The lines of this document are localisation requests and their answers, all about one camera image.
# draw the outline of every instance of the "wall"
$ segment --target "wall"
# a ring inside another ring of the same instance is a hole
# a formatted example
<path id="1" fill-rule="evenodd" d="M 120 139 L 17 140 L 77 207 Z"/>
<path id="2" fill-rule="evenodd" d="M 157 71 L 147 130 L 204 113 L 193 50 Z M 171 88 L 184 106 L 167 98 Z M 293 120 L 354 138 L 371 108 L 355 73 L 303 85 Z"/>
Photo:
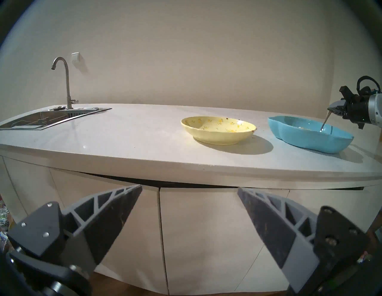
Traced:
<path id="1" fill-rule="evenodd" d="M 50 69 L 57 56 L 81 103 L 324 118 L 338 85 L 381 81 L 375 44 L 340 0 L 36 0 L 0 49 L 0 120 L 65 103 L 63 65 Z"/>

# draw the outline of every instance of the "screw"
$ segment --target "screw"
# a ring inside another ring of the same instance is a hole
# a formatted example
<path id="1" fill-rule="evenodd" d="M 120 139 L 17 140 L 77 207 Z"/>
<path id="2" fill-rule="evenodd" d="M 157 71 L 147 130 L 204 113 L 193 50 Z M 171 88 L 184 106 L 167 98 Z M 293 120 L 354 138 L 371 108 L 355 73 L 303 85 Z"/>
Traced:
<path id="1" fill-rule="evenodd" d="M 335 238 L 331 238 L 331 237 L 327 237 L 326 239 L 325 239 L 325 241 L 329 244 L 329 245 L 331 245 L 331 246 L 336 246 L 337 245 L 337 240 L 335 239 Z"/>

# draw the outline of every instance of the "cabinet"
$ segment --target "cabinet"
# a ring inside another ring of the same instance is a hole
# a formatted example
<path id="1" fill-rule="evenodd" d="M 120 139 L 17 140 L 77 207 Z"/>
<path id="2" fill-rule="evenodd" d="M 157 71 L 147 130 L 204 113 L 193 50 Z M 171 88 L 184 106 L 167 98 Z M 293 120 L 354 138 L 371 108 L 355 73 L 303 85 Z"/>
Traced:
<path id="1" fill-rule="evenodd" d="M 3 157 L 0 156 L 0 195 L 2 196 L 9 212 L 16 223 L 27 216 L 23 205 L 13 187 L 12 181 L 9 178 L 7 169 L 4 164 Z"/>
<path id="2" fill-rule="evenodd" d="M 323 205 L 337 209 L 366 232 L 382 206 L 382 184 L 363 190 L 294 189 L 288 198 L 318 214 Z"/>
<path id="3" fill-rule="evenodd" d="M 264 245 L 235 292 L 284 291 L 289 282 Z"/>
<path id="4" fill-rule="evenodd" d="M 132 185 L 72 171 L 51 168 L 50 172 L 65 206 L 90 194 Z M 142 187 L 125 226 L 96 271 L 134 286 L 168 294 L 158 188 Z"/>
<path id="5" fill-rule="evenodd" d="M 57 201 L 63 207 L 49 168 L 4 157 L 17 196 L 29 215 L 43 204 Z"/>
<path id="6" fill-rule="evenodd" d="M 160 210 L 170 295 L 234 292 L 264 245 L 237 189 L 162 188 Z"/>

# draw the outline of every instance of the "white countertop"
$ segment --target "white countertop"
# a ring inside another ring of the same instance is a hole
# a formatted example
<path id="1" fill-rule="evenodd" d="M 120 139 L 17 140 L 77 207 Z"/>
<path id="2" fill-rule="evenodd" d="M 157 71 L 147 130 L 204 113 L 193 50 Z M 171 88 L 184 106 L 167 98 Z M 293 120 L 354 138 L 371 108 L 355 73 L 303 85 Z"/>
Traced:
<path id="1" fill-rule="evenodd" d="M 382 182 L 382 164 L 355 146 L 331 155 L 277 139 L 267 123 L 276 113 L 138 104 L 75 107 L 112 109 L 40 131 L 0 130 L 0 155 L 87 173 L 226 186 L 345 188 Z M 257 130 L 236 145 L 202 144 L 180 124 L 198 115 L 241 119 Z"/>

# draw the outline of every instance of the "faucet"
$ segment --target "faucet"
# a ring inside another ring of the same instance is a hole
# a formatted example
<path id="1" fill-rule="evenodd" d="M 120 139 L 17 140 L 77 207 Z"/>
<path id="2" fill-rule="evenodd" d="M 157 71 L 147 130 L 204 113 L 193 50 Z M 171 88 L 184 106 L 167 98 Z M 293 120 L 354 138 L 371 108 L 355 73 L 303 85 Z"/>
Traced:
<path id="1" fill-rule="evenodd" d="M 65 59 L 63 57 L 57 57 L 53 61 L 52 70 L 56 69 L 56 64 L 58 61 L 62 61 L 65 66 L 65 74 L 66 74 L 66 100 L 67 100 L 67 109 L 73 109 L 72 104 L 78 103 L 78 100 L 72 100 L 70 97 L 70 91 L 69 91 L 69 69 L 68 64 L 66 63 Z"/>

